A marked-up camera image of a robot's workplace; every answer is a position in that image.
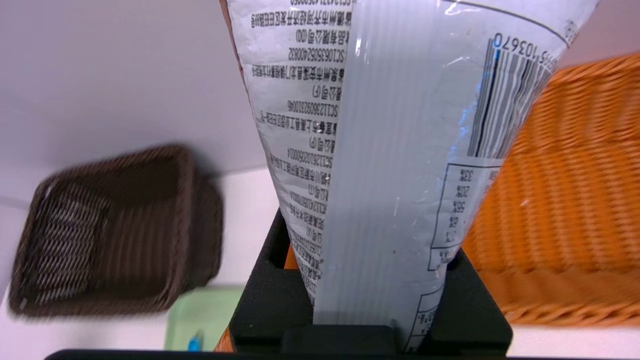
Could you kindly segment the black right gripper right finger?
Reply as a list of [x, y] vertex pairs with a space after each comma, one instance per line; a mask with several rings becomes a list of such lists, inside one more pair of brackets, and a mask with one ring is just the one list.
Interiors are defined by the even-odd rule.
[[423, 294], [404, 352], [505, 352], [514, 332], [470, 259], [459, 250], [437, 291]]

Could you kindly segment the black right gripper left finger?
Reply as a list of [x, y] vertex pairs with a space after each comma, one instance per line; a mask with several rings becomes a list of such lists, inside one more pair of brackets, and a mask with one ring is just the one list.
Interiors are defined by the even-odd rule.
[[229, 323], [236, 352], [278, 352], [289, 330], [313, 324], [313, 306], [277, 210]]

